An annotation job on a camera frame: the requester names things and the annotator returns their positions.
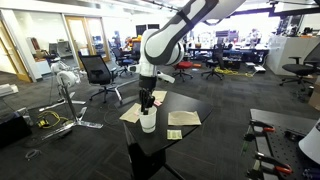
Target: robotic arm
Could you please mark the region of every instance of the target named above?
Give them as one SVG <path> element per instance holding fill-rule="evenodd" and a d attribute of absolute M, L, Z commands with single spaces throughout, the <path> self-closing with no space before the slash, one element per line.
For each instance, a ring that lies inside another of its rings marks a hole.
<path fill-rule="evenodd" d="M 140 47 L 140 64 L 130 67 L 130 71 L 140 73 L 141 112 L 148 114 L 154 97 L 157 77 L 171 83 L 174 78 L 158 72 L 156 65 L 174 65 L 183 56 L 180 39 L 194 26 L 207 19 L 223 19 L 235 11 L 245 0 L 190 0 L 162 29 L 146 30 Z"/>

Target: white cup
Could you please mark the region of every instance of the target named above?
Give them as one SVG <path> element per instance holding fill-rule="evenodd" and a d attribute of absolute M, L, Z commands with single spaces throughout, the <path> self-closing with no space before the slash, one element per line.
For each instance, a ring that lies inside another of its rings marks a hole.
<path fill-rule="evenodd" d="M 139 118 L 143 132 L 152 133 L 156 129 L 156 114 L 157 108 L 154 106 L 149 108 L 148 115 L 143 115 L 139 108 Z"/>

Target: door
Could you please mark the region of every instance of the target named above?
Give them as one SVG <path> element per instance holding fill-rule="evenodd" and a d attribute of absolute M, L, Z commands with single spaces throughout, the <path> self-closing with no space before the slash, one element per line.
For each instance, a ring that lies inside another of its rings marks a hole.
<path fill-rule="evenodd" d="M 66 21 L 81 69 L 79 55 L 100 54 L 105 62 L 110 60 L 100 18 L 67 16 Z"/>
<path fill-rule="evenodd" d="M 11 71 L 12 73 L 15 73 L 20 80 L 32 82 L 32 79 L 29 77 L 27 69 L 16 51 L 9 33 L 2 21 L 0 21 L 0 51 L 2 56 L 1 58 L 11 64 L 11 66 L 8 65 L 5 67 L 8 68 L 9 72 Z"/>

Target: gray carpet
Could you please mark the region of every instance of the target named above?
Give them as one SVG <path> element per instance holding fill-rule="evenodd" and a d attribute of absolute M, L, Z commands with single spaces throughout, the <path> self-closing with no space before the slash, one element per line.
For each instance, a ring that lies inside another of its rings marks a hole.
<path fill-rule="evenodd" d="M 172 73 L 171 67 L 160 67 L 165 73 Z M 180 93 L 214 106 L 213 113 L 205 123 L 191 135 L 167 150 L 168 163 L 186 179 L 225 180 L 245 179 L 245 172 L 252 167 L 250 151 L 240 156 L 242 137 L 248 128 L 250 109 L 261 109 L 311 119 L 319 118 L 319 111 L 307 103 L 301 103 L 291 92 L 298 89 L 296 84 L 278 86 L 280 77 L 270 70 L 266 74 L 256 74 L 253 78 L 245 76 L 225 76 L 223 81 L 216 77 L 205 80 L 200 71 L 192 71 L 193 79 L 186 77 L 186 82 L 177 77 L 174 84 L 158 82 L 158 88 Z M 118 77 L 118 82 L 138 78 L 138 75 Z M 53 88 L 50 98 L 51 83 Z M 3 100 L 13 109 L 21 107 L 40 107 L 58 99 L 56 81 L 46 77 L 42 82 L 28 84 L 18 81 L 14 75 L 0 73 L 0 84 L 10 83 L 19 87 L 19 93 L 9 95 Z M 102 103 L 102 96 L 88 101 L 90 94 L 98 87 L 82 83 L 70 89 L 76 94 L 73 99 L 87 101 L 87 114 L 83 120 L 103 123 L 100 130 L 83 127 L 73 128 L 71 135 L 62 140 L 55 140 L 36 148 L 42 155 L 27 161 L 25 153 L 31 148 L 30 139 L 25 138 L 0 150 L 1 179 L 130 179 L 130 164 L 121 115 L 114 107 L 115 94 L 107 96 L 107 103 Z M 138 83 L 120 89 L 123 97 L 136 95 Z M 82 106 L 76 105 L 79 111 Z M 64 106 L 54 109 L 60 115 L 70 117 L 70 111 Z M 10 112 L 10 108 L 0 101 L 0 114 Z M 35 119 L 37 109 L 30 110 Z M 34 134 L 45 130 L 33 128 Z M 161 169 L 152 179 L 175 179 L 165 169 Z"/>

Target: white robotic arm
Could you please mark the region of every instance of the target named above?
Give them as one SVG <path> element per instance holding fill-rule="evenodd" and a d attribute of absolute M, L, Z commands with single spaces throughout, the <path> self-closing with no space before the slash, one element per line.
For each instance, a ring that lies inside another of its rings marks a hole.
<path fill-rule="evenodd" d="M 160 30 L 146 30 L 142 35 L 139 65 L 130 67 L 130 71 L 140 74 L 141 111 L 148 113 L 153 104 L 151 96 L 157 77 L 169 82 L 174 79 L 156 69 L 156 65 L 174 65 L 179 63 L 184 50 L 178 43 L 194 26 L 207 19 L 223 19 L 235 11 L 245 0 L 190 0 Z"/>

